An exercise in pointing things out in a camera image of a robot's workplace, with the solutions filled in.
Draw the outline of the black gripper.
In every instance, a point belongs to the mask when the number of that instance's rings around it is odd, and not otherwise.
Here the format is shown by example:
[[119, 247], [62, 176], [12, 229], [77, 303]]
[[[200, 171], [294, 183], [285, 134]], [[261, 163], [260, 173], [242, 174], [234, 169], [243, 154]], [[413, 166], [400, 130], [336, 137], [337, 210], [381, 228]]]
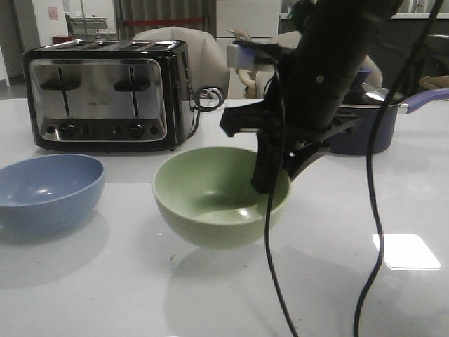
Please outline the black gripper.
[[330, 149], [328, 139], [358, 126], [358, 117], [337, 113], [330, 125], [315, 131], [289, 124], [279, 76], [274, 75], [274, 94], [258, 103], [224, 110], [220, 127], [227, 136], [254, 132], [257, 153], [251, 184], [258, 194], [269, 194], [274, 188], [281, 165], [291, 181]]

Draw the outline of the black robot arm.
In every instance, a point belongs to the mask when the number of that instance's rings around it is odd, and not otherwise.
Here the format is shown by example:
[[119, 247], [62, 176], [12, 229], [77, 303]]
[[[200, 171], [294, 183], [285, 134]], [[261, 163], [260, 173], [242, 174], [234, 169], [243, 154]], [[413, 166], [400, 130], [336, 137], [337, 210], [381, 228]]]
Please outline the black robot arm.
[[292, 20], [295, 48], [236, 41], [229, 62], [238, 68], [271, 65], [273, 79], [261, 102], [227, 108], [220, 122], [228, 136], [254, 131], [257, 156], [251, 183], [267, 194], [279, 169], [294, 178], [329, 149], [328, 139], [356, 125], [337, 112], [370, 44], [399, 1], [298, 1]]

